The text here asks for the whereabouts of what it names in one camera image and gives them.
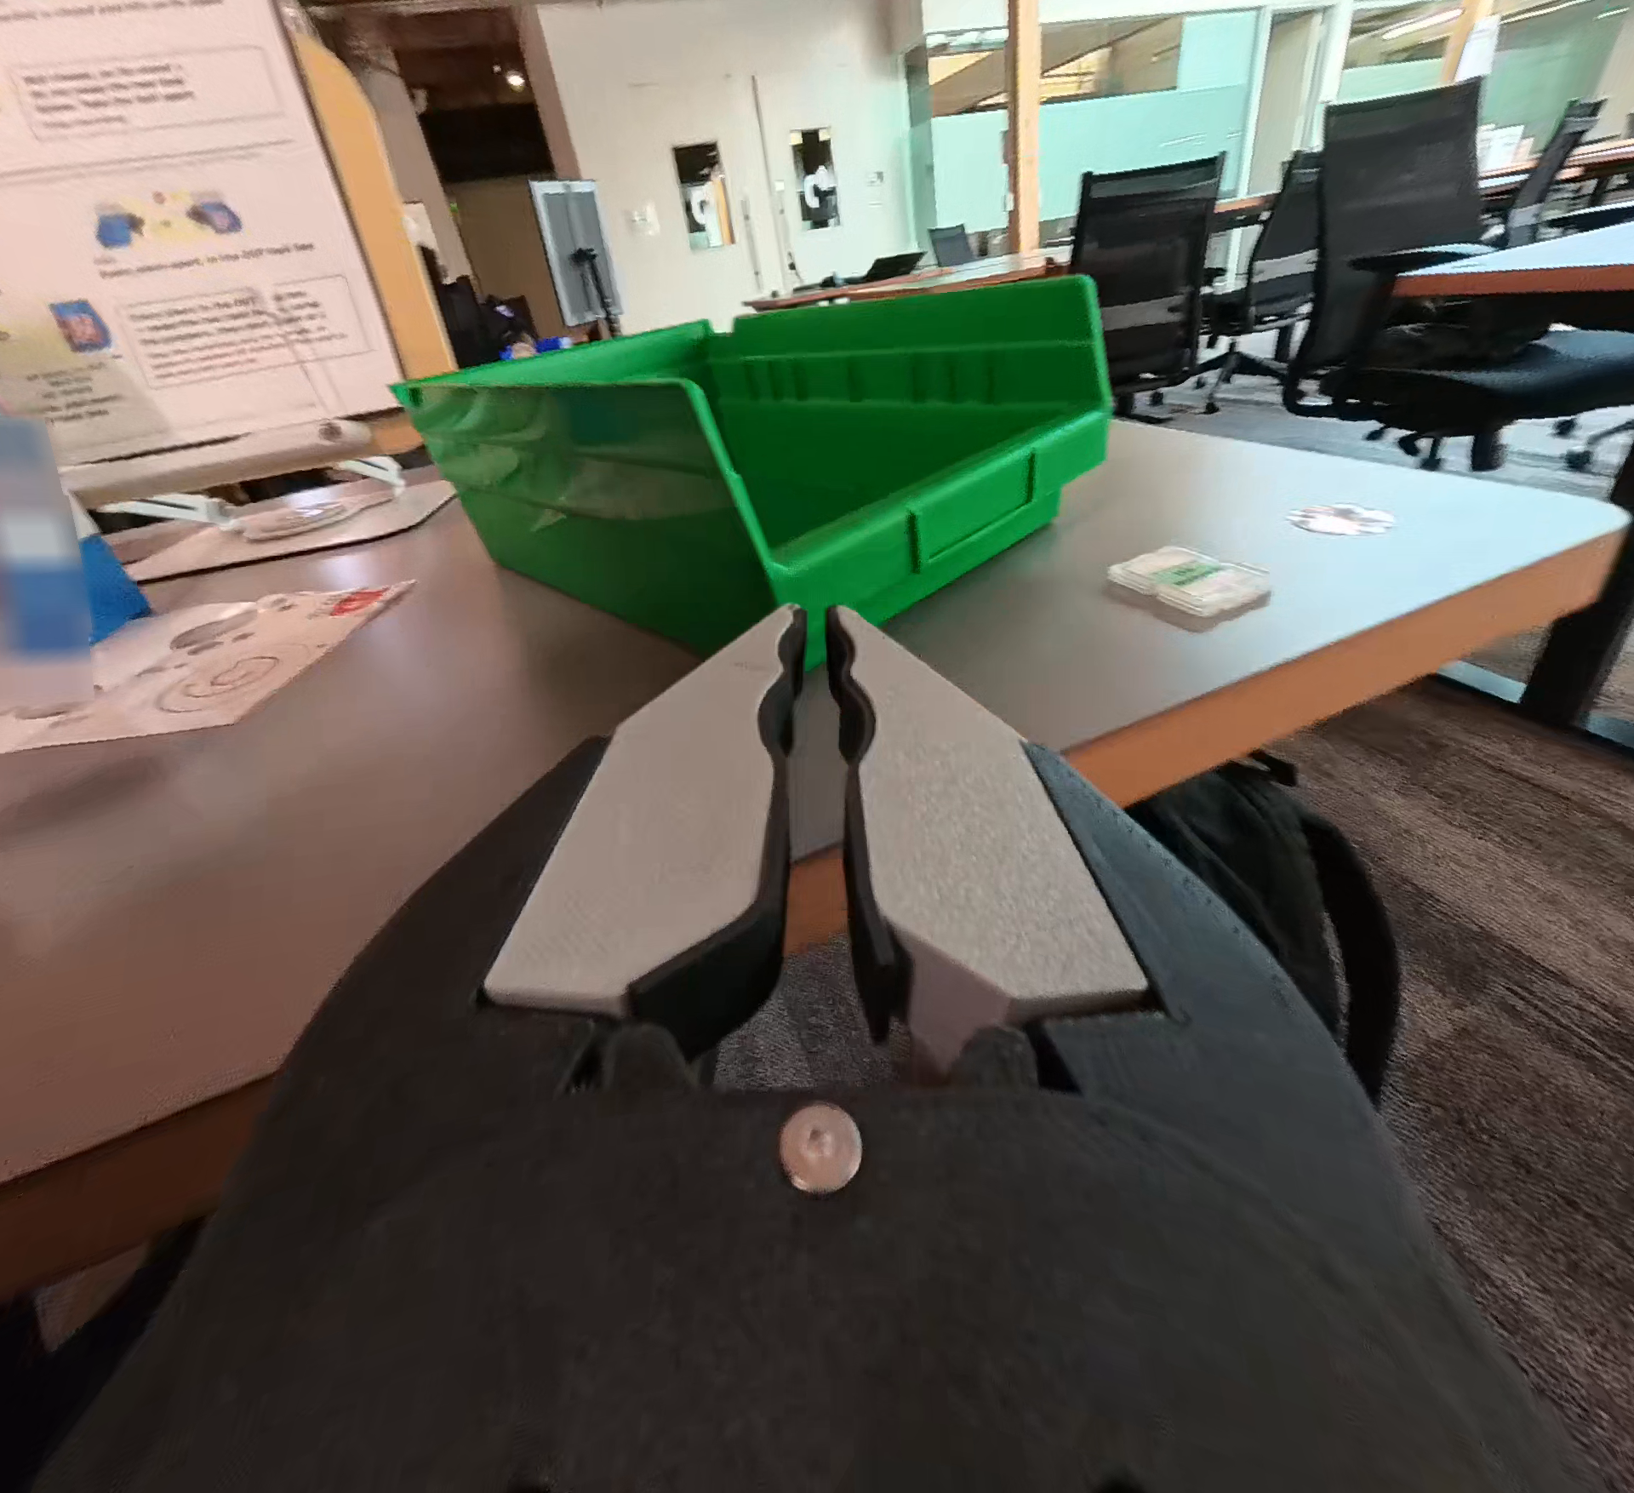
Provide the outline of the wooden office desk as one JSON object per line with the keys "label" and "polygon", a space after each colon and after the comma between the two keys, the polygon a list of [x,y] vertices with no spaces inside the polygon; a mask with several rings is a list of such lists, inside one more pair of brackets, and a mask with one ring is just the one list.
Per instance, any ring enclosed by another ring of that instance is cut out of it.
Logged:
{"label": "wooden office desk", "polygon": [[1026,252],[983,257],[963,266],[935,266],[927,271],[914,271],[911,275],[896,278],[868,280],[837,287],[815,287],[812,290],[793,292],[781,297],[750,299],[745,302],[745,309],[755,316],[767,316],[832,304],[897,300],[914,295],[937,295],[990,285],[1059,278],[1069,271],[1069,256],[1069,245],[1042,247]]}

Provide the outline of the green bin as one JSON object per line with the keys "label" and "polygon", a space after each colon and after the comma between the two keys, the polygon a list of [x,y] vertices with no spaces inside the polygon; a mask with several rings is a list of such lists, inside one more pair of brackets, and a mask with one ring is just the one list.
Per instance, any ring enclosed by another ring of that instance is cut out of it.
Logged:
{"label": "green bin", "polygon": [[501,568],[707,655],[772,609],[884,625],[1107,456],[1091,278],[575,343],[393,386]]}

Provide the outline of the white monitor stand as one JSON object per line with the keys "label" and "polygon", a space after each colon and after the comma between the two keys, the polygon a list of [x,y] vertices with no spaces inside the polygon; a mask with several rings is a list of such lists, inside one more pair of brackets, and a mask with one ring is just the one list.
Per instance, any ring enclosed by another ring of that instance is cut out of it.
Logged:
{"label": "white monitor stand", "polygon": [[410,475],[370,422],[324,419],[180,448],[65,465],[92,516],[151,520],[111,546],[135,583],[245,568],[398,537],[454,501]]}

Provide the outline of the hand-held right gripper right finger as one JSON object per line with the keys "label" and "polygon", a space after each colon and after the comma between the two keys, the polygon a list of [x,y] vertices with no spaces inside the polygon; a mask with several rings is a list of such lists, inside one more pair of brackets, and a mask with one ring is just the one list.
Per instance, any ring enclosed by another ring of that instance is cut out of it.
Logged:
{"label": "hand-held right gripper right finger", "polygon": [[825,647],[868,1028],[944,1078],[978,1033],[1139,1009],[1148,978],[1026,740],[853,609],[827,609]]}

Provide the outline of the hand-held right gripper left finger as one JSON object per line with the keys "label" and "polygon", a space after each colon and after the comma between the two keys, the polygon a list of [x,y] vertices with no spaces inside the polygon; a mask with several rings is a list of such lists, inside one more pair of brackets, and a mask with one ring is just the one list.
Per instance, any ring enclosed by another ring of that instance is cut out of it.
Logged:
{"label": "hand-held right gripper left finger", "polygon": [[647,1024],[714,1050],[782,961],[806,613],[781,606],[628,717],[492,961],[508,1009]]}

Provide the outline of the black backpack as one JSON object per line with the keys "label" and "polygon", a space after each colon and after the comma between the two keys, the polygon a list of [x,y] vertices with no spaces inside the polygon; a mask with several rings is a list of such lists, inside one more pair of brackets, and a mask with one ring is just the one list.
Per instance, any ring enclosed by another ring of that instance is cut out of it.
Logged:
{"label": "black backpack", "polygon": [[1395,932],[1349,839],[1256,750],[1127,808],[1259,939],[1378,1105],[1400,1024]]}

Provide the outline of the clear plastic cases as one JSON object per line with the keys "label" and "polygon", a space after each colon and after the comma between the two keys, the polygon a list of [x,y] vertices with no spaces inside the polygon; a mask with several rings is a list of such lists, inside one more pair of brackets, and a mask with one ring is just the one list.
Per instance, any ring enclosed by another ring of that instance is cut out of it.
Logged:
{"label": "clear plastic cases", "polygon": [[1182,544],[1165,544],[1108,565],[1108,583],[1196,623],[1253,611],[1271,597],[1266,570]]}

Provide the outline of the black office chair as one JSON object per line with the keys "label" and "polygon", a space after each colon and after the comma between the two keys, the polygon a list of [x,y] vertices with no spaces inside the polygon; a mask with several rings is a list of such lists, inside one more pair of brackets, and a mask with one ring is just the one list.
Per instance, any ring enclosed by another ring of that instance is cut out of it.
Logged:
{"label": "black office chair", "polygon": [[1208,252],[1225,156],[1079,178],[1069,269],[1095,283],[1114,415],[1157,424],[1158,405],[1194,374]]}
{"label": "black office chair", "polygon": [[1630,403],[1630,333],[1555,328],[1536,299],[1393,295],[1412,271],[1491,252],[1479,108],[1477,77],[1326,108],[1314,295],[1282,381],[1289,414],[1369,422],[1423,470],[1467,441],[1486,474],[1517,422]]}
{"label": "black office chair", "polygon": [[1316,285],[1320,161],[1318,151],[1290,156],[1241,285],[1203,300],[1208,345],[1225,343],[1225,352],[1201,362],[1193,377],[1194,386],[1215,377],[1203,403],[1206,415],[1218,412],[1218,393],[1237,376],[1287,377],[1296,324],[1309,311]]}

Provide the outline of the monitor showing white document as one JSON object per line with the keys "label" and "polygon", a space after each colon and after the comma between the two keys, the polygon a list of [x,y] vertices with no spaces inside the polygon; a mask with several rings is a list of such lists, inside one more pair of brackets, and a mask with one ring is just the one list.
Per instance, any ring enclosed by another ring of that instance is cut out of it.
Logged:
{"label": "monitor showing white document", "polygon": [[400,377],[276,0],[1,0],[7,417],[67,467],[377,415]]}

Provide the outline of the light panel on stand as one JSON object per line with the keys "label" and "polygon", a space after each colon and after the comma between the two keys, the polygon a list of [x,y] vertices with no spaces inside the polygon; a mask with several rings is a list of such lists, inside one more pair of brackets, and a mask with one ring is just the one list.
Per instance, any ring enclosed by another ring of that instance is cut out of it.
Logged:
{"label": "light panel on stand", "polygon": [[527,196],[552,280],[561,324],[597,338],[623,335],[623,292],[592,178],[532,177]]}

